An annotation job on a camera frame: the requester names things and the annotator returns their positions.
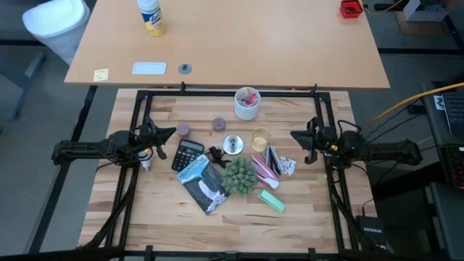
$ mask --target purple cap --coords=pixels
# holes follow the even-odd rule
[[[212,121],[212,129],[214,131],[224,131],[225,130],[225,120],[221,117],[217,117]]]
[[[189,134],[190,134],[190,127],[189,127],[186,123],[181,123],[181,124],[179,124],[179,126],[177,127],[177,134],[178,134],[181,138],[187,138],[187,137],[189,137]]]

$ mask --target wooden table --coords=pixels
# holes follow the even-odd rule
[[[136,92],[118,91],[108,133],[128,129]],[[331,92],[331,98],[335,119],[354,122],[348,93]],[[239,135],[245,143],[244,157],[253,152],[249,146],[252,131],[266,127],[272,133],[271,144],[280,155],[295,159],[297,169],[293,177],[282,175],[276,190],[267,188],[286,204],[283,213],[257,198],[257,192],[264,188],[259,183],[248,197],[234,194],[211,215],[205,215],[170,169],[179,143],[179,137],[173,135],[163,147],[167,159],[156,158],[152,170],[138,176],[126,249],[144,250],[146,245],[153,245],[158,251],[307,252],[308,247],[314,247],[317,252],[337,252],[322,157],[312,165],[304,164],[307,151],[290,136],[292,130],[304,130],[315,115],[312,98],[262,98],[259,116],[244,122],[234,114],[233,97],[154,97],[150,116],[159,127],[188,123],[190,139],[205,148],[221,146],[229,134]],[[218,116],[227,122],[222,133],[212,131],[211,122]],[[97,173],[80,244],[88,242],[109,217],[119,170],[110,165]],[[369,180],[356,167],[346,174],[353,215],[359,215],[361,205],[372,199]],[[366,206],[369,215],[376,215],[372,202]],[[348,247],[343,218],[342,230]],[[120,223],[115,235],[120,235]]]
[[[365,14],[340,0],[161,0],[167,32],[146,31],[136,1],[98,0],[65,79],[99,86],[389,88]],[[166,62],[165,75],[133,75]],[[178,68],[190,64],[192,72]],[[94,71],[109,69],[94,83]]]

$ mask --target black calculator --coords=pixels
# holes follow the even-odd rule
[[[197,157],[203,154],[204,146],[195,141],[181,139],[179,147],[175,152],[173,165],[171,168],[175,171],[182,171],[189,166]]]

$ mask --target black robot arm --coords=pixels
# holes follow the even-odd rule
[[[417,144],[412,141],[370,144],[360,133],[358,126],[348,124],[355,126],[358,130],[346,130],[341,133],[340,137],[337,137],[335,127],[324,127],[318,130],[318,121],[314,117],[307,124],[307,130],[295,130],[290,134],[303,149],[310,151],[310,156],[305,158],[306,164],[317,160],[318,151],[331,155],[334,166],[339,169],[350,167],[354,161],[394,160],[409,165],[417,165],[422,161],[421,152]]]
[[[76,159],[107,159],[115,164],[140,161],[138,153],[156,147],[158,157],[166,159],[161,145],[171,137],[175,128],[158,128],[149,117],[134,130],[119,130],[100,142],[59,142],[51,159],[55,165]]]

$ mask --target green eraser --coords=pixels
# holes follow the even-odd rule
[[[261,190],[261,192],[258,193],[258,197],[264,202],[268,203],[271,207],[275,208],[275,210],[279,211],[280,213],[282,213],[285,209],[285,204],[282,203],[282,201],[278,200],[271,193],[267,192],[265,189]]]

